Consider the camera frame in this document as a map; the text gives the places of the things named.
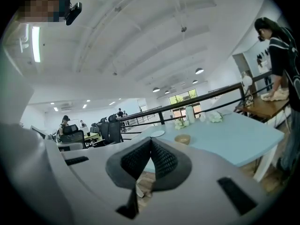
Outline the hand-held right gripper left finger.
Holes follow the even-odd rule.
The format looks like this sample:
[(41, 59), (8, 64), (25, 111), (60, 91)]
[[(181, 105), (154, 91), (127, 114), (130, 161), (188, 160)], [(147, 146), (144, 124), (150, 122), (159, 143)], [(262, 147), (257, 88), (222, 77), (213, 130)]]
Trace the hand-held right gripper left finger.
[(64, 191), (74, 219), (151, 219), (152, 207), (139, 212), (136, 182), (151, 151), (151, 139), (91, 150), (66, 152)]

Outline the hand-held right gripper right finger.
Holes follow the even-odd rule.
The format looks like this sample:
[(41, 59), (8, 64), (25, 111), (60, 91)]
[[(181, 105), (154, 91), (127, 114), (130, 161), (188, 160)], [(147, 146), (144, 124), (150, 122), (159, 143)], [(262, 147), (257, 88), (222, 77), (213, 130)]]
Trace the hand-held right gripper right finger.
[(141, 225), (250, 225), (267, 200), (262, 187), (221, 156), (151, 140), (156, 180)]

